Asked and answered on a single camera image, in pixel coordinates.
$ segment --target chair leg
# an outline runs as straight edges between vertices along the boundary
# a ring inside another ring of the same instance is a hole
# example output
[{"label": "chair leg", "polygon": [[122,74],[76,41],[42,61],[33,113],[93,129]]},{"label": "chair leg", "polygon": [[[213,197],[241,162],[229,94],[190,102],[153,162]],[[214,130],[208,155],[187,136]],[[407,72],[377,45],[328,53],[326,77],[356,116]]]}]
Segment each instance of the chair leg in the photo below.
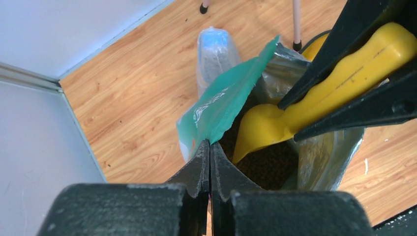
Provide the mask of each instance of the chair leg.
[{"label": "chair leg", "polygon": [[200,13],[205,14],[209,9],[210,0],[203,0],[203,3],[200,6]]},{"label": "chair leg", "polygon": [[293,23],[294,23],[294,42],[293,49],[300,51],[302,48],[301,43],[301,5],[300,0],[293,0]]}]

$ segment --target clear plastic bag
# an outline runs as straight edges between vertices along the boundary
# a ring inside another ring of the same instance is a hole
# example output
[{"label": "clear plastic bag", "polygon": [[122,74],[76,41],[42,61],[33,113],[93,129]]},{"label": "clear plastic bag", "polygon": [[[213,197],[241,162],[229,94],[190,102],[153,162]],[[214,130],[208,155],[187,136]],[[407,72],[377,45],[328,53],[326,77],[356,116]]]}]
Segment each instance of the clear plastic bag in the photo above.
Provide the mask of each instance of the clear plastic bag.
[{"label": "clear plastic bag", "polygon": [[200,32],[197,40],[198,97],[221,74],[242,61],[229,33],[209,27]]}]

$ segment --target wooden floor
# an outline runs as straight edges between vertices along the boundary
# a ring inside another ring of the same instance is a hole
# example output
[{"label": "wooden floor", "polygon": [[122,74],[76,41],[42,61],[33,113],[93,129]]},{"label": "wooden floor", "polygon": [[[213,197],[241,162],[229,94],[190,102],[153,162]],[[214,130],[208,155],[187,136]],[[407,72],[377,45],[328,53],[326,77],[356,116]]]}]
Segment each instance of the wooden floor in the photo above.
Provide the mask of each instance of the wooden floor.
[{"label": "wooden floor", "polygon": [[[345,0],[303,0],[302,39],[330,29]],[[183,165],[175,121],[197,101],[196,41],[226,29],[243,60],[277,34],[292,40],[290,0],[177,0],[104,50],[61,85],[109,182],[159,183]],[[369,128],[340,190],[372,224],[417,204],[417,120]],[[365,161],[368,172],[365,172]]]}]

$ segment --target teal bag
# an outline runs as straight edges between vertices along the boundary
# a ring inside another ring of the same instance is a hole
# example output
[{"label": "teal bag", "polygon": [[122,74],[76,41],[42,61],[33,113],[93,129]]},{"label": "teal bag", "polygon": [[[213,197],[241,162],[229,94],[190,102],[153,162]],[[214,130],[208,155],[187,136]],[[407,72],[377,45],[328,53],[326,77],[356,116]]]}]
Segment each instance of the teal bag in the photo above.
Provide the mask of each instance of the teal bag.
[{"label": "teal bag", "polygon": [[259,56],[218,76],[201,98],[177,121],[179,146],[187,162],[201,141],[219,141],[245,104],[252,88],[271,60],[279,35]]}]

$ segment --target black rubber tip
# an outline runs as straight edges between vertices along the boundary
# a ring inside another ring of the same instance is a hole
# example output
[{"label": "black rubber tip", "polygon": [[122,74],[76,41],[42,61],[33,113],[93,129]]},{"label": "black rubber tip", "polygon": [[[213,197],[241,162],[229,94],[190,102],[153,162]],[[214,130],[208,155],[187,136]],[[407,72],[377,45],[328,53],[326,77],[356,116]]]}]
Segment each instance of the black rubber tip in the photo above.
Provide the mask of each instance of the black rubber tip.
[{"label": "black rubber tip", "polygon": [[208,9],[209,9],[209,6],[203,7],[203,4],[201,4],[201,6],[200,6],[200,13],[201,14],[206,14]]},{"label": "black rubber tip", "polygon": [[293,49],[294,49],[294,51],[299,52],[301,50],[301,48],[302,48],[301,41],[300,41],[300,43],[294,43],[293,42]]}]

